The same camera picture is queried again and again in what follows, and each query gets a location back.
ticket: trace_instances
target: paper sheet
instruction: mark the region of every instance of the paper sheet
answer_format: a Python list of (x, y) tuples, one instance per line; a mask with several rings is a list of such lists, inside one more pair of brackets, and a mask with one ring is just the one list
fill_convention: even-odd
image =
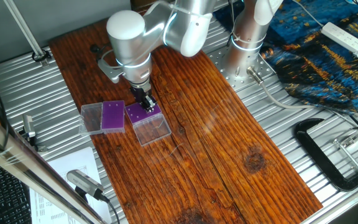
[[(86, 175), (100, 183), (99, 172), (94, 160), (92, 148), (87, 147), (67, 156), (55, 159), (49, 162), (49, 165), (68, 182), (74, 189), (75, 185), (67, 180), (67, 172), (79, 169)], [(86, 195), (89, 205), (103, 218), (107, 223), (111, 223), (109, 208), (106, 202), (98, 201), (95, 198)], [(80, 224), (71, 216), (47, 199), (30, 189), (31, 217), (33, 224)]]

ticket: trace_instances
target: blue patterned fabric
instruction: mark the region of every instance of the blue patterned fabric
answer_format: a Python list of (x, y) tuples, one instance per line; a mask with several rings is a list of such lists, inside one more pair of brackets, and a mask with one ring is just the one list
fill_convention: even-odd
[[(333, 24), (358, 38), (358, 6), (339, 0), (301, 0), (320, 23)], [(235, 4), (236, 12), (244, 7)], [(231, 30), (227, 9), (215, 16)], [(262, 55), (288, 94), (306, 104), (352, 114), (358, 107), (358, 58), (320, 33), (321, 27), (291, 0), (273, 18)]]

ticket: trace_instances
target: wooden tabletop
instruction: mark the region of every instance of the wooden tabletop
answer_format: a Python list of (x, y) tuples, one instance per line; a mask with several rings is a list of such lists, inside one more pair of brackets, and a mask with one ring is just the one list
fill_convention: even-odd
[[(78, 110), (135, 103), (129, 84), (98, 68), (106, 21), (50, 43)], [(141, 147), (125, 133), (92, 136), (129, 223), (300, 223), (322, 205), (202, 52), (152, 53), (153, 96), (172, 135)]]

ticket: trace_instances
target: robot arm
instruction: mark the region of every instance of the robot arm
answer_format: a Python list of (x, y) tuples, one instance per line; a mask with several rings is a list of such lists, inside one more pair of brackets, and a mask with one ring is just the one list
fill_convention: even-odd
[(107, 31), (120, 69), (99, 60), (101, 70), (114, 82), (122, 75), (144, 110), (157, 103), (151, 95), (150, 53), (167, 45), (183, 56), (197, 54), (206, 40), (216, 0), (177, 0), (176, 5), (157, 1), (142, 17), (134, 11), (120, 11), (110, 17)]
[[(114, 82), (122, 75), (131, 84), (136, 101), (147, 112), (157, 103), (151, 95), (150, 53), (167, 45), (183, 56), (192, 57), (204, 45), (216, 0), (177, 0), (176, 4), (157, 1), (142, 17), (133, 11), (117, 12), (110, 17), (107, 31), (118, 70), (104, 60), (98, 65)], [(224, 58), (227, 73), (256, 74), (258, 54), (267, 28), (283, 0), (245, 0), (245, 9), (234, 24), (231, 46)]]

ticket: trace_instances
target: metal slotted surface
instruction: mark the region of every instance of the metal slotted surface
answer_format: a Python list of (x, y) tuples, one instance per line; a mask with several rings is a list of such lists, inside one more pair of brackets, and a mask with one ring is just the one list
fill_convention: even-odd
[[(227, 6), (226, 0), (217, 0), (215, 10), (224, 6)], [(226, 45), (228, 37), (229, 32), (215, 18), (212, 18), (203, 51), (210, 56), (214, 63), (218, 62), (216, 66), (219, 69), (220, 57), (226, 50), (223, 47)], [(277, 76), (271, 70), (267, 70), (268, 65), (265, 64), (261, 67), (263, 68), (262, 77), (265, 84), (277, 100), (290, 105), (299, 104), (297, 99), (288, 96)], [(237, 78), (235, 82), (234, 79), (228, 79), (228, 82), (230, 85), (234, 85), (233, 89), (247, 109), (322, 202), (324, 208), (321, 212), (328, 212), (339, 202), (350, 199), (356, 194), (358, 189), (352, 192), (336, 190), (301, 148), (293, 135), (293, 127), (299, 121), (307, 118), (326, 119), (321, 125), (311, 129), (309, 133), (341, 173), (349, 177), (357, 171), (353, 168), (354, 165), (350, 159), (333, 145), (333, 140), (336, 137), (341, 134), (345, 136), (354, 131), (349, 123), (326, 110), (286, 110), (279, 108), (267, 98), (261, 87), (247, 77)], [(46, 68), (35, 63), (31, 59), (31, 54), (1, 63), (0, 92), (6, 106), (9, 122), (16, 130), (22, 128), (21, 115), (23, 113), (33, 116), (38, 137), (37, 144), (44, 145), (48, 149), (47, 152), (40, 153), (46, 161), (85, 147), (93, 148), (105, 193), (116, 208), (121, 223), (127, 223), (90, 137), (83, 137), (78, 134), (80, 114), (54, 59), (50, 60), (50, 65)], [(349, 151), (358, 161), (358, 143)], [(115, 216), (111, 210), (110, 214), (114, 221)]]
[[(42, 68), (27, 54), (0, 64), (0, 94), (8, 120), (19, 131), (23, 127), (22, 114), (32, 116), (37, 144), (48, 149), (40, 152), (46, 161), (92, 147), (104, 192), (116, 208), (121, 223), (127, 223), (91, 138), (78, 134), (80, 114), (54, 58), (49, 63)], [(114, 223), (116, 217), (109, 209)]]

